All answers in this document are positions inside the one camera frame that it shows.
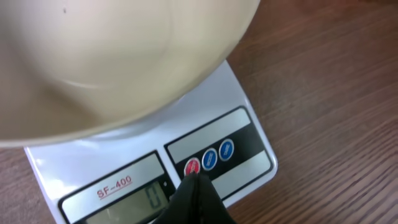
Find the digital display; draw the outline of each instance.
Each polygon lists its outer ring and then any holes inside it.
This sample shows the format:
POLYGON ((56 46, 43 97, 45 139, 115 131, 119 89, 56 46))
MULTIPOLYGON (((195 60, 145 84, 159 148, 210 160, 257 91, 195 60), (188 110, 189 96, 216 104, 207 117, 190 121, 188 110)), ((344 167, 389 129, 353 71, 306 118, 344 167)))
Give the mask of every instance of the digital display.
POLYGON ((159 212, 168 204, 158 182, 122 199, 86 219, 87 224, 134 224, 159 212))

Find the black panel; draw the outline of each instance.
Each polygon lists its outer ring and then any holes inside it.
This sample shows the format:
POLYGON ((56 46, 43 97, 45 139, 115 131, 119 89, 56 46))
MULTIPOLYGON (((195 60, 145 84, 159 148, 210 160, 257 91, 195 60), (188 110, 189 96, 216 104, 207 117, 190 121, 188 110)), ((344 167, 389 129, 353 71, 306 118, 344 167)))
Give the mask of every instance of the black panel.
MULTIPOLYGON (((190 135, 190 134, 192 134, 192 133, 204 128, 205 126, 208 126, 209 124, 219 120, 220 118, 223 118, 223 117, 229 115, 230 113, 232 113, 232 112, 234 112, 234 111, 236 111, 236 110, 238 110, 240 108, 244 108, 245 109, 245 107, 242 107, 242 106, 240 106, 240 107, 238 107, 236 109, 233 109, 232 111, 229 111, 229 112, 225 113, 224 115, 221 115, 220 117, 210 121, 209 123, 206 123, 205 125, 200 126, 199 128, 196 128, 195 130, 190 131, 187 134, 184 134, 182 137, 179 137, 176 140, 173 140, 172 142, 167 143, 164 146, 166 151, 167 151, 167 154, 169 155, 170 158, 172 158, 171 155, 170 155, 169 149, 168 149, 169 145, 171 145, 171 144, 173 144, 173 143, 185 138, 186 136, 188 136, 188 135, 190 135)), ((258 153, 260 153, 261 151, 265 151, 266 152, 267 157, 268 157, 268 159, 269 159, 269 161, 271 163, 270 169, 268 171, 266 171, 265 173, 261 174, 260 176, 258 176, 257 178, 253 179, 252 181, 248 182, 243 187, 241 187, 239 189, 236 189, 232 194, 234 194, 235 192, 237 192, 240 189, 244 188, 245 186, 249 185, 250 183, 252 183, 256 179, 260 178, 261 176, 263 176, 263 175, 267 174, 268 172, 270 172, 272 170, 272 168, 273 168, 273 164, 272 164, 272 162, 271 162, 271 160, 269 158, 269 155, 268 155, 268 153, 266 151, 265 145, 262 142, 262 140, 260 138, 260 135, 257 132, 257 129, 256 129, 255 125, 253 124, 251 118, 250 118, 250 120, 251 120, 250 124, 246 125, 245 127, 235 131, 234 133, 232 133, 232 134, 230 134, 228 136, 225 136, 224 138, 220 139, 219 141, 217 141, 217 142, 215 142, 215 143, 213 143, 213 144, 211 144, 211 145, 209 145, 207 147, 204 147, 203 149, 201 149, 197 153, 185 158, 184 160, 182 160, 182 161, 180 161, 178 163, 174 163, 174 160, 172 160, 173 165, 174 165, 175 169, 177 170, 178 176, 181 179, 184 178, 183 170, 184 170, 185 164, 187 163, 187 161, 189 159, 191 159, 193 157, 197 157, 199 159, 199 161, 201 161, 205 151, 207 149, 211 148, 211 147, 216 149, 216 151, 218 153, 219 149, 220 149, 220 145, 225 139, 230 139, 230 140, 232 140, 234 142, 234 153, 233 153, 233 155, 231 156, 231 158, 228 161, 222 161, 220 159, 220 157, 219 157, 215 167, 212 170, 205 171, 203 168, 201 168, 200 172, 202 174, 208 175, 210 180, 214 180, 217 177, 225 174, 227 171, 229 171, 232 168, 240 165, 244 161, 252 158, 253 156, 255 156, 258 153)))
MULTIPOLYGON (((74 191, 74 192, 72 192, 72 193, 70 193, 70 194, 64 196, 63 198, 61 198, 61 199, 59 200, 59 202, 58 202, 58 208, 59 208, 59 210, 61 211, 61 214, 62 214, 63 218, 65 219, 66 223, 67 223, 67 224, 71 224, 71 223, 69 222, 67 216, 65 215, 65 213, 64 213, 63 210, 62 210, 62 203, 63 203, 67 198, 74 196, 75 194, 77 194, 77 193, 79 193, 79 192, 81 192, 81 191, 87 189, 88 187, 91 187, 92 185, 94 185, 94 184, 100 182, 101 180, 106 179, 106 178, 112 176, 113 174, 115 174, 115 173, 117 173, 117 172, 119 172, 119 171, 121 171, 121 170, 123 170, 123 169, 125 169, 125 168, 127 168, 127 167, 129 167, 129 166, 131 166, 131 165, 133 165, 133 164, 135 164, 135 163, 137 163, 137 162, 139 162, 139 161, 145 159, 145 158, 147 158, 148 156, 153 155, 153 154, 156 155, 157 160, 158 160, 159 163, 161 164, 161 166, 162 166, 162 168, 163 168, 163 170, 164 170, 164 174, 162 174, 162 175, 160 175, 160 176, 154 178, 153 180, 149 181, 148 183, 146 183, 146 184, 140 186, 140 187, 137 188, 137 189, 134 189, 133 191, 129 192, 128 194, 126 194, 126 195, 124 195, 124 196, 118 198, 117 200, 113 201, 113 202, 110 203, 110 204, 105 205, 104 207, 102 207, 102 208, 100 208, 100 209, 94 211, 93 213, 87 214, 87 216, 83 217, 81 220, 79 220, 79 221, 77 221, 77 222, 75 222, 75 223, 73 223, 73 224, 84 224, 84 223, 86 223, 85 220, 86 220, 87 218, 92 217, 93 215, 96 215, 96 214, 99 213, 100 211, 102 211, 102 210, 104 210, 104 209, 106 209, 106 208, 108 208, 108 207, 114 205, 115 203, 118 203, 118 202, 120 202, 121 200, 127 198, 128 196, 130 196, 130 195, 132 195, 132 194, 134 194, 134 193, 136 193, 136 192, 138 192, 138 191, 140 191, 140 190, 142 190, 142 189, 144 189, 144 188, 150 186, 150 184, 153 184, 154 182, 159 182, 159 185, 160 185, 160 187, 162 188, 163 193, 165 194, 167 200, 170 201, 170 197, 171 197, 171 196, 174 194, 174 192, 175 192, 174 184, 173 184, 173 182, 171 181, 171 178, 170 178, 169 174, 167 173, 167 171, 166 171, 166 169, 165 169, 165 167, 164 167, 162 161, 160 160, 159 154, 157 153, 157 151, 153 151, 153 152, 150 152, 150 153, 148 153, 148 154, 146 154, 146 155, 144 155, 144 156, 142 156, 142 157, 136 159, 135 161, 133 161, 133 162, 131 162, 131 163, 129 163, 129 164, 126 164, 125 166, 122 166, 121 168, 119 168, 119 169, 117 169, 117 170, 115 170, 115 171, 112 171, 112 172, 109 173, 108 175, 106 175, 106 176, 104 176, 104 177, 102 177, 102 178, 100 178, 100 179, 98 179, 98 180, 96 180, 96 181, 94 181, 94 182, 92 182, 92 183, 90 183, 90 184, 88 184, 88 185, 86 185, 86 186, 84 186, 84 187, 82 187, 82 188, 80 188, 80 189, 78 189, 78 190, 76 190, 76 191, 74 191)), ((158 211, 157 213, 151 215, 150 217, 145 218, 144 220, 142 220, 142 221, 139 222, 139 223, 140 223, 140 224, 141 224, 141 223, 149 223, 150 221, 152 221, 153 219, 155 219, 157 216, 159 216, 161 212, 162 212, 162 211, 158 211)))

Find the digital scale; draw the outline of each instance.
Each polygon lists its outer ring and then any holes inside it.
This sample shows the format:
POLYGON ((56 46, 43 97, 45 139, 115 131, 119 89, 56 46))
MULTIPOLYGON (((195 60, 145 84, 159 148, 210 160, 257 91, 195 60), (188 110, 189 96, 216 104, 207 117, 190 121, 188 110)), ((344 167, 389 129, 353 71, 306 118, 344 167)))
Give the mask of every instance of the digital scale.
POLYGON ((277 171, 271 145, 227 62, 137 124, 25 152, 55 221, 70 224, 149 223, 191 172, 208 175, 228 207, 277 171))

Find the gloved hand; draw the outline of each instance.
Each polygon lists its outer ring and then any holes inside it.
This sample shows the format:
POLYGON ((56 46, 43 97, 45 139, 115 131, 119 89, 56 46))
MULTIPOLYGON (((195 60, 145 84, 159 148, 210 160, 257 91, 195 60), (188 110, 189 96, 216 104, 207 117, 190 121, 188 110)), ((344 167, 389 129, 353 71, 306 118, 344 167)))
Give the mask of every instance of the gloved hand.
POLYGON ((203 174, 186 176, 169 206, 154 224, 235 224, 210 179, 203 174))

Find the wooden table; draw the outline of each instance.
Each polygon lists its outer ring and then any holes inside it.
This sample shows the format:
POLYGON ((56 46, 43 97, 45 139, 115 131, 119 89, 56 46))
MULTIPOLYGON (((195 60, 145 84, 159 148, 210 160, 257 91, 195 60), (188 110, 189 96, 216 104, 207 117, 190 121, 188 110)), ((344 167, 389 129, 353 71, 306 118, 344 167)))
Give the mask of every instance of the wooden table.
MULTIPOLYGON (((279 160, 238 223, 398 223, 398 4, 263 0, 229 56, 279 160)), ((22 149, 0 223, 54 223, 22 149)))

